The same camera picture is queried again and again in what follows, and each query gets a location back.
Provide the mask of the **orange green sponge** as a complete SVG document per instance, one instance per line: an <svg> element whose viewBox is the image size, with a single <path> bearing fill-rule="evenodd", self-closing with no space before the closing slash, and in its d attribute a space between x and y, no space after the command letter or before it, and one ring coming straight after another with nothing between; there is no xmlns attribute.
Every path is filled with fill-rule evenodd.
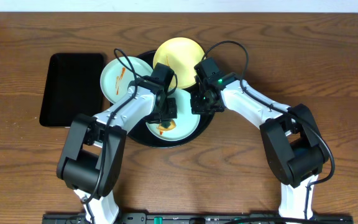
<svg viewBox="0 0 358 224"><path fill-rule="evenodd" d="M174 120L169 121L162 121L158 126L157 129L160 131L171 131L176 128L176 123Z"/></svg>

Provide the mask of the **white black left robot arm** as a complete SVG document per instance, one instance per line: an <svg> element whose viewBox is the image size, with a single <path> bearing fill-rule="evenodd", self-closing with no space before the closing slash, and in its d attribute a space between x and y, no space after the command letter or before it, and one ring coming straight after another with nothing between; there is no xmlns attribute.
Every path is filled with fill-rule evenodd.
<svg viewBox="0 0 358 224"><path fill-rule="evenodd" d="M170 79L142 77L106 111L79 114L73 120L58 165L57 177L79 196L85 223L115 223L119 207L112 192L121 171L127 134L147 116L161 121L173 108L167 97Z"/></svg>

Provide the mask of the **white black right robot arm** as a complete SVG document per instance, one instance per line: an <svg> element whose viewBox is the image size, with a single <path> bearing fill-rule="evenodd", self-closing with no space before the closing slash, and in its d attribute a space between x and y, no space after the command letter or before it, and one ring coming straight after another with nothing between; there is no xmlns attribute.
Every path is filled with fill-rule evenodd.
<svg viewBox="0 0 358 224"><path fill-rule="evenodd" d="M200 90L191 95L192 112L212 114L229 109L258 127L268 166L281 183L280 216L312 219L313 187L333 176L318 178L323 164L334 159L309 108L273 101L235 73L196 75L195 80Z"/></svg>

